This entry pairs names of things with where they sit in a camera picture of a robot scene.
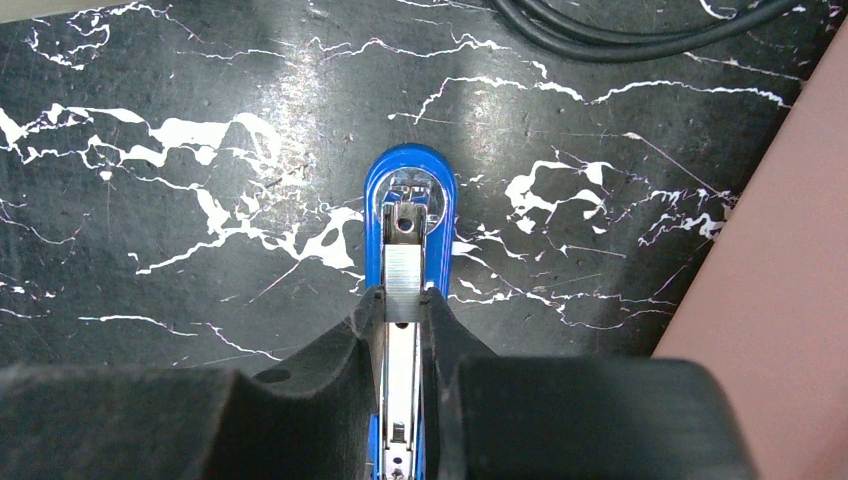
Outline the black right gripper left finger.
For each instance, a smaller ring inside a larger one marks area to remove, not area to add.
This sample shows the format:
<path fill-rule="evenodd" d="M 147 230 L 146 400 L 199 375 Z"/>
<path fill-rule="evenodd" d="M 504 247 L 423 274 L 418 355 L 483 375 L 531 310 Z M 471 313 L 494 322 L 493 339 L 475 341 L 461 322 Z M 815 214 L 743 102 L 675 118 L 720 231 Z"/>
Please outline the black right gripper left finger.
<path fill-rule="evenodd" d="M 364 479 L 385 294 L 278 364 L 1 372 L 5 479 Z"/>

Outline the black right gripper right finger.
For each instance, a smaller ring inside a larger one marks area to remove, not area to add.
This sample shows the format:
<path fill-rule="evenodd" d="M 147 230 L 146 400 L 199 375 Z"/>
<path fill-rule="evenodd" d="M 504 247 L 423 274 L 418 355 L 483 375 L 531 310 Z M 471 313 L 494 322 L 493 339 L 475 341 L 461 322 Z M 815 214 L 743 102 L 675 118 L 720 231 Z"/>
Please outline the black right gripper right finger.
<path fill-rule="evenodd" d="M 419 300 L 429 479 L 755 479 L 703 366 L 495 354 L 436 289 Z"/>

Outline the silver staple strip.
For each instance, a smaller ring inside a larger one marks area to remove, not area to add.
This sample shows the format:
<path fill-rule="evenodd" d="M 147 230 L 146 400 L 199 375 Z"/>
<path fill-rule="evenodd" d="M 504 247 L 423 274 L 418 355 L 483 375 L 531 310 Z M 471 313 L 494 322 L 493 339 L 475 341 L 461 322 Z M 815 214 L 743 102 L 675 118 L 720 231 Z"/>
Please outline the silver staple strip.
<path fill-rule="evenodd" d="M 422 247 L 415 244 L 389 244 L 384 248 L 383 260 L 386 321 L 417 322 L 423 275 Z"/>

